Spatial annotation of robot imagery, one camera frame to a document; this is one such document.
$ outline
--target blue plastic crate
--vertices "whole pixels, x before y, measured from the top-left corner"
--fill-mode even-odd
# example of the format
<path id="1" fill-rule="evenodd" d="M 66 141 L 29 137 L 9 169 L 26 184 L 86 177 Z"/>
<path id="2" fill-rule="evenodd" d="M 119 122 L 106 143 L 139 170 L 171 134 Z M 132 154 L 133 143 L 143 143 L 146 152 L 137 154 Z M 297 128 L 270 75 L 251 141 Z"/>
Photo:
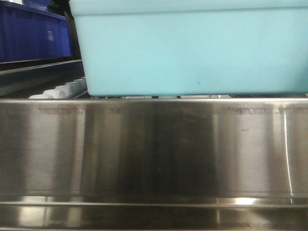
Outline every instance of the blue plastic crate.
<path id="1" fill-rule="evenodd" d="M 46 11 L 50 0 L 23 0 L 25 6 L 37 8 L 39 10 Z"/>
<path id="2" fill-rule="evenodd" d="M 71 56 L 66 19 L 0 1 L 0 62 Z"/>
<path id="3" fill-rule="evenodd" d="M 92 95 L 308 92 L 308 0 L 71 0 Z"/>

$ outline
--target light blue plastic bin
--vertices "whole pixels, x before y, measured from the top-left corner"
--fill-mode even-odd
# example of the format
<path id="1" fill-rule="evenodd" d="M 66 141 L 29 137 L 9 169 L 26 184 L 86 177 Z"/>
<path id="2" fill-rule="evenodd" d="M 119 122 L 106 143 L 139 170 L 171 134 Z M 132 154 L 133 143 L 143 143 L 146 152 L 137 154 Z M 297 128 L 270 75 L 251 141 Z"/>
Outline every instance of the light blue plastic bin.
<path id="1" fill-rule="evenodd" d="M 308 0 L 71 0 L 91 95 L 308 92 Z"/>

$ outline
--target plastic bin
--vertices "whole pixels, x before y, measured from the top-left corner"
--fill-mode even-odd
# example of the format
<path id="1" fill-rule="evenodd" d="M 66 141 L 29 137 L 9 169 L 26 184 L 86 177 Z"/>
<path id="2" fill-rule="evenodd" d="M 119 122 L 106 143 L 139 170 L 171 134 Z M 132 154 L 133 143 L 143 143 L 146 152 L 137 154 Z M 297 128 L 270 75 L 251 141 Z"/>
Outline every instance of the plastic bin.
<path id="1" fill-rule="evenodd" d="M 48 10 L 50 0 L 23 0 L 25 6 L 30 6 L 39 10 Z"/>
<path id="2" fill-rule="evenodd" d="M 0 0 L 0 62 L 71 56 L 65 17 Z"/>
<path id="3" fill-rule="evenodd" d="M 307 0 L 71 0 L 91 95 L 308 92 Z"/>

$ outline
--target white roller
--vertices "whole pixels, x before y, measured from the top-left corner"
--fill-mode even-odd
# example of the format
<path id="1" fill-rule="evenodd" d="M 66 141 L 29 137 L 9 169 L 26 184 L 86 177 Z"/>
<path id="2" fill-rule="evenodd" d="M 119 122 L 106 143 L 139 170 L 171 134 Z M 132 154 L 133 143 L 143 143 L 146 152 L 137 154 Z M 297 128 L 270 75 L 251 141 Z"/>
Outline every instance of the white roller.
<path id="1" fill-rule="evenodd" d="M 87 89 L 87 82 L 85 79 L 75 79 L 74 82 L 76 83 L 81 83 L 82 89 L 85 90 Z"/>
<path id="2" fill-rule="evenodd" d="M 43 92 L 43 94 L 52 95 L 55 99 L 64 99 L 66 94 L 62 90 L 50 89 Z"/>
<path id="3" fill-rule="evenodd" d="M 31 95 L 29 97 L 30 100 L 45 100 L 45 99 L 53 99 L 52 95 L 45 95 L 45 94 L 41 94 L 41 95 Z"/>
<path id="4" fill-rule="evenodd" d="M 75 95 L 75 94 L 77 94 L 77 93 L 79 93 L 83 90 L 82 85 L 79 82 L 68 82 L 65 85 L 70 86 L 72 88 L 73 95 Z"/>
<path id="5" fill-rule="evenodd" d="M 66 97 L 73 95 L 71 86 L 60 85 L 60 86 L 57 86 L 55 89 L 64 91 Z"/>

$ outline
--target stainless steel surface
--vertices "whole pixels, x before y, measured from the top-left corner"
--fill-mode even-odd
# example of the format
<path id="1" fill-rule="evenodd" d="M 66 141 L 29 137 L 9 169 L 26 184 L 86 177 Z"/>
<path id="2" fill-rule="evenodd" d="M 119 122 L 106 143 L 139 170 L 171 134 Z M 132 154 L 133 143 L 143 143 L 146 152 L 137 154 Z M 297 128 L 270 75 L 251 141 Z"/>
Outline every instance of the stainless steel surface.
<path id="1" fill-rule="evenodd" d="M 81 60 L 0 71 L 0 96 L 69 76 L 84 77 Z"/>
<path id="2" fill-rule="evenodd" d="M 308 230 L 307 150 L 306 99 L 2 100 L 0 226 Z"/>

